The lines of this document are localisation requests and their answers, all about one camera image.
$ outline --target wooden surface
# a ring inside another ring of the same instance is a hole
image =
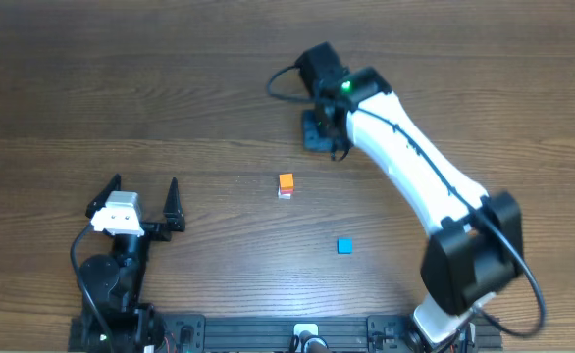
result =
[[[520,202],[549,322],[506,348],[575,349],[575,1],[560,0],[0,0],[0,349],[66,348],[70,245],[114,173],[155,220],[179,179],[187,231],[152,248],[144,286],[162,311],[409,313],[425,294],[416,217],[359,151],[303,152],[304,107],[264,94],[325,40]],[[296,194],[279,201],[285,172]],[[81,258],[110,244],[92,235]],[[537,315],[522,278],[490,310],[514,328]]]

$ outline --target blue cube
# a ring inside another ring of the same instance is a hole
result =
[[[353,241],[351,239],[338,239],[338,253],[350,254],[353,252]]]

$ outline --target orange cube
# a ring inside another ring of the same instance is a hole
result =
[[[281,193],[294,192],[294,176],[292,173],[279,175],[279,190]]]

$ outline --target brown tabletop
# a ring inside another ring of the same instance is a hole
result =
[[[507,349],[575,349],[575,1],[0,0],[0,349],[63,350],[69,249],[114,173],[187,231],[151,249],[143,300],[207,316],[409,313],[426,236],[370,159],[301,146],[303,105],[265,95],[331,41],[374,66],[451,162],[523,210],[549,322]],[[301,93],[296,75],[277,89]],[[295,195],[277,199],[278,174]],[[353,254],[337,254],[339,237]],[[88,236],[80,259],[107,252]],[[521,278],[489,306],[537,315]]]

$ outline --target white plastic part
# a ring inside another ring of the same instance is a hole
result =
[[[93,215],[91,224],[95,231],[106,229],[114,236],[115,234],[143,236],[140,219],[139,195],[136,192],[113,191],[104,207]]]
[[[359,104],[359,108],[375,113],[391,123],[399,124],[431,158],[444,177],[473,205],[482,206],[480,197],[486,190],[454,167],[409,119],[394,93],[379,93]],[[356,111],[346,118],[346,131],[353,144],[368,154],[386,173],[394,186],[410,204],[427,235],[441,229],[441,221],[451,217],[457,221],[468,210],[448,190],[423,157],[407,139],[392,127],[364,112]]]

